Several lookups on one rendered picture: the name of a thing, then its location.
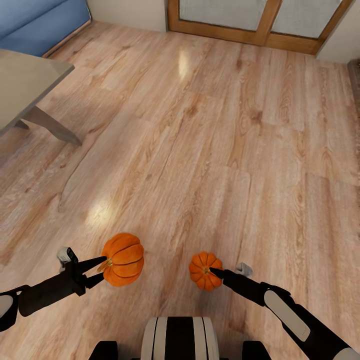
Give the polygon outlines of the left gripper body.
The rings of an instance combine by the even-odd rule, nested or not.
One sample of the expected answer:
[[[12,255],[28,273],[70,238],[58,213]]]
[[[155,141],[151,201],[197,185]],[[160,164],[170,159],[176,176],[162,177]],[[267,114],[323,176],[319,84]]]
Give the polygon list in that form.
[[[85,280],[79,275],[80,281],[75,280],[73,261],[65,264],[65,272],[44,280],[39,288],[40,301],[48,307],[74,293],[82,296],[86,293]]]

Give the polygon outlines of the pumpkin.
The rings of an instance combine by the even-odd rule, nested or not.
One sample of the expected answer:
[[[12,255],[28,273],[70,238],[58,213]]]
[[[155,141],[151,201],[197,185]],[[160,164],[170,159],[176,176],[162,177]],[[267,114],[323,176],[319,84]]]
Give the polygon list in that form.
[[[107,260],[96,272],[103,272],[104,279],[112,286],[123,287],[135,282],[144,267],[144,248],[137,236],[128,232],[110,238],[101,253]]]
[[[223,262],[214,253],[202,251],[195,254],[188,266],[190,279],[200,289],[211,292],[222,285],[222,279],[210,271],[210,268],[223,270]]]

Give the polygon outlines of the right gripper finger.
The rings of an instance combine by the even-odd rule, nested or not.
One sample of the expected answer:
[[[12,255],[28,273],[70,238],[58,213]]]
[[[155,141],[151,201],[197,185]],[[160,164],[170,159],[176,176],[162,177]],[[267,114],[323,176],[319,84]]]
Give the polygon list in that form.
[[[214,273],[216,276],[218,276],[220,279],[223,279],[225,277],[225,274],[226,274],[226,269],[223,271],[221,269],[216,269],[216,268],[212,268],[210,267],[210,271],[212,273]]]

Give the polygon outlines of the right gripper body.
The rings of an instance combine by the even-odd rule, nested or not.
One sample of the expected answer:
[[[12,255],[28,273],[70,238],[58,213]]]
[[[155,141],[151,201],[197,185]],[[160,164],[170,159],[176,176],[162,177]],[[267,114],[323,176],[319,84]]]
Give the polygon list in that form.
[[[223,278],[223,284],[231,288],[234,292],[239,295],[248,298],[247,289],[252,280],[241,275],[234,273],[233,271],[227,269],[225,276]]]

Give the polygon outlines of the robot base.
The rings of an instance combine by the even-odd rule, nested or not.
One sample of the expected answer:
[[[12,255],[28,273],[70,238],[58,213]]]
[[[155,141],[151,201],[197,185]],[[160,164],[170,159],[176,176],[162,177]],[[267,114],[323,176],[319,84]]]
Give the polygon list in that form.
[[[100,341],[89,360],[118,360],[118,345],[116,341]],[[220,358],[219,360],[228,360]],[[244,341],[242,345],[242,360],[271,360],[261,341]]]

